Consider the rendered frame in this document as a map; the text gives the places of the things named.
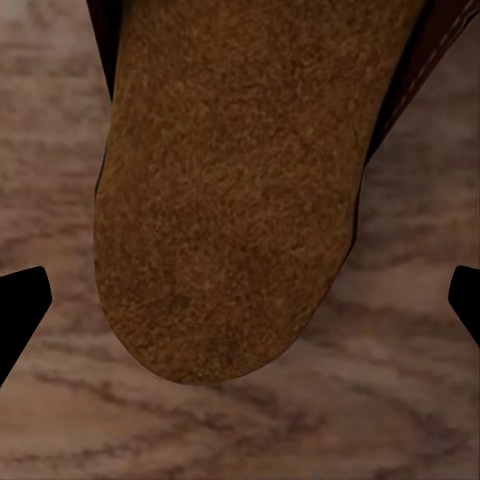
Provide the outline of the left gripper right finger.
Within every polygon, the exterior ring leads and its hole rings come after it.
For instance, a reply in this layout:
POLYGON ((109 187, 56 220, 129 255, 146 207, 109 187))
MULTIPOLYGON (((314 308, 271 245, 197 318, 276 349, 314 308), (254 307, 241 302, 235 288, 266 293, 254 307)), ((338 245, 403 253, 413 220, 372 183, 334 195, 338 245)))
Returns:
POLYGON ((480 346, 480 270, 458 266, 452 277, 448 301, 480 346))

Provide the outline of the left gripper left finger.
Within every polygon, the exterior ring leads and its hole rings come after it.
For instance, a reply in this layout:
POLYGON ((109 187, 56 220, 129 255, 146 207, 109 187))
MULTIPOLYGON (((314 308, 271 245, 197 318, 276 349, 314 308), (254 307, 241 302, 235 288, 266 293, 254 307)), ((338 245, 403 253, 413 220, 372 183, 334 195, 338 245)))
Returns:
POLYGON ((43 266, 0 277, 0 386, 51 304, 43 266))

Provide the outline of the sandal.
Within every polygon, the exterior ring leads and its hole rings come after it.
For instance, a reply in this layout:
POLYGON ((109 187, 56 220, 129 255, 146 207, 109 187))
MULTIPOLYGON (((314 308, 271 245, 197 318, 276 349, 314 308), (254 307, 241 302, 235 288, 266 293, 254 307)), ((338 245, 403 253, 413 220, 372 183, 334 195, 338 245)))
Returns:
POLYGON ((287 351, 357 238, 364 167, 480 0, 87 0, 110 96, 99 298, 182 385, 287 351))

